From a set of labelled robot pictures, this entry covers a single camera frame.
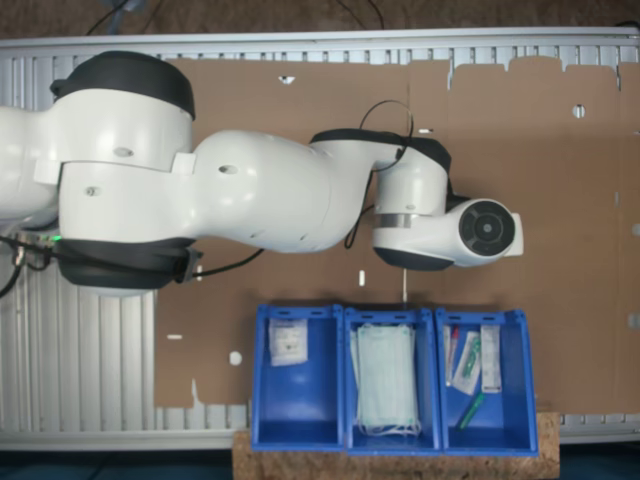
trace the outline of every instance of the green tube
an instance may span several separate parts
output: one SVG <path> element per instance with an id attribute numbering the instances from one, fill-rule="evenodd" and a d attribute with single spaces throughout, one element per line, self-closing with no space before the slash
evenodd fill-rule
<path id="1" fill-rule="evenodd" d="M 480 405 L 482 405 L 482 402 L 484 402 L 484 393 L 480 392 L 478 395 L 476 395 L 476 398 L 473 400 L 473 403 L 469 407 L 469 410 L 467 410 L 467 413 L 465 413 L 464 417 L 462 417 L 462 421 L 460 422 L 459 427 L 460 430 L 464 430 L 465 428 L 467 428 L 467 425 L 469 425 L 469 422 L 480 408 Z"/>
<path id="2" fill-rule="evenodd" d="M 480 354 L 480 346 L 482 345 L 480 341 L 480 337 L 476 337 L 473 339 L 473 343 L 471 344 L 471 351 L 469 352 L 469 356 L 467 357 L 467 363 L 464 366 L 464 370 L 462 371 L 462 376 L 464 378 L 468 378 L 471 375 L 471 371 L 475 363 L 478 361 L 478 355 Z"/>

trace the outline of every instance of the surgical face mask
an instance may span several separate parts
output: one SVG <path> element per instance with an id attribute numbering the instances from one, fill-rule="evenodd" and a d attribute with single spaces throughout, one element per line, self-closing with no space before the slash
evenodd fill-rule
<path id="1" fill-rule="evenodd" d="M 414 330 L 366 324 L 351 333 L 360 430 L 366 435 L 419 434 Z"/>

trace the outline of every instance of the wooden board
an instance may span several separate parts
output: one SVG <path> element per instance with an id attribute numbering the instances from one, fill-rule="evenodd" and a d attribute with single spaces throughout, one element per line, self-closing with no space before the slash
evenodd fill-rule
<path id="1" fill-rule="evenodd" d="M 540 455 L 530 457 L 349 457 L 346 453 L 253 452 L 250 432 L 233 441 L 235 480 L 552 479 L 560 476 L 560 421 L 538 414 Z"/>

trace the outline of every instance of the metal grating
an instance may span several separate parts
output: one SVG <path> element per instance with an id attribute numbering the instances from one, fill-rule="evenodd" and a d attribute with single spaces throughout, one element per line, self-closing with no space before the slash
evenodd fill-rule
<path id="1" fill-rule="evenodd" d="M 113 49 L 169 59 L 407 64 L 503 64 L 544 55 L 563 65 L 638 62 L 635 29 L 414 30 L 263 35 L 167 35 L 0 42 L 0 104 L 43 110 L 49 85 Z M 0 255 L 0 277 L 10 271 Z M 153 406 L 155 295 L 98 298 L 52 266 L 25 271 L 0 302 L 0 449 L 230 448 L 246 405 Z M 564 415 L 562 441 L 640 439 L 640 415 Z"/>

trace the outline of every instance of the sterile packet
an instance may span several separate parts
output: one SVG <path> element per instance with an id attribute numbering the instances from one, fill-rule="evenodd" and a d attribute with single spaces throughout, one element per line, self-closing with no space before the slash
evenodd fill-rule
<path id="1" fill-rule="evenodd" d="M 284 367 L 306 362 L 308 352 L 307 319 L 269 319 L 271 365 Z"/>
<path id="2" fill-rule="evenodd" d="M 480 340 L 482 342 L 482 391 L 484 393 L 500 393 L 502 391 L 500 326 L 481 326 Z"/>
<path id="3" fill-rule="evenodd" d="M 453 377 L 452 385 L 467 395 L 473 395 L 478 384 L 481 370 L 481 348 L 480 334 L 478 332 L 468 332 L 464 342 L 464 350 Z"/>

